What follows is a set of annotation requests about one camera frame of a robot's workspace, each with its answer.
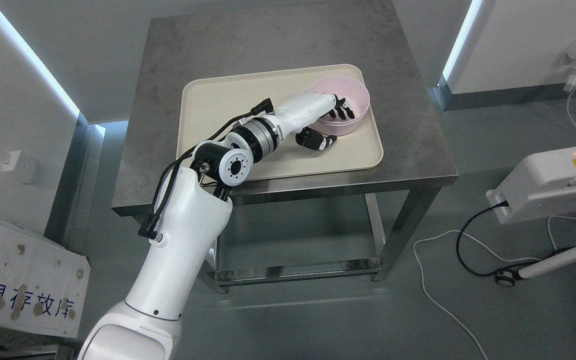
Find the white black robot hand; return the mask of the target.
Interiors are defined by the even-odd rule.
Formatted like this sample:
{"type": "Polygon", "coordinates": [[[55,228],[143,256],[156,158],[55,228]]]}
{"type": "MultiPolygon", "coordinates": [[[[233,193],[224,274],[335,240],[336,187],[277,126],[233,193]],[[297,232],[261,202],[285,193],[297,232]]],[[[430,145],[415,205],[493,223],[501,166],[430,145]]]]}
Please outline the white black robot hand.
{"type": "Polygon", "coordinates": [[[281,145],[289,134],[295,133],[295,141],[300,146],[323,151],[329,148],[337,137],[324,136],[309,126],[326,115],[342,120],[354,120],[358,117],[343,97],[339,98],[333,93],[300,92],[275,107],[274,115],[269,117],[269,121],[278,130],[278,145],[281,145]]]}

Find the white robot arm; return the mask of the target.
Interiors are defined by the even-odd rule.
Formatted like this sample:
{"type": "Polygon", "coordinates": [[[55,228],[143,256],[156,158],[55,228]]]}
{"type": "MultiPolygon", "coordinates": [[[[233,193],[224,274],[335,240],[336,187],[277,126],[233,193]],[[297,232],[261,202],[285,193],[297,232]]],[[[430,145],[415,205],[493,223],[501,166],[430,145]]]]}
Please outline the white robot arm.
{"type": "Polygon", "coordinates": [[[272,114],[265,99],[227,121],[206,141],[186,150],[162,173],[151,209],[138,230],[150,242],[144,264],[125,300],[106,312],[86,338],[80,360],[169,360],[182,335],[182,316],[210,247],[228,223],[229,192],[252,164],[275,150],[272,114]]]}

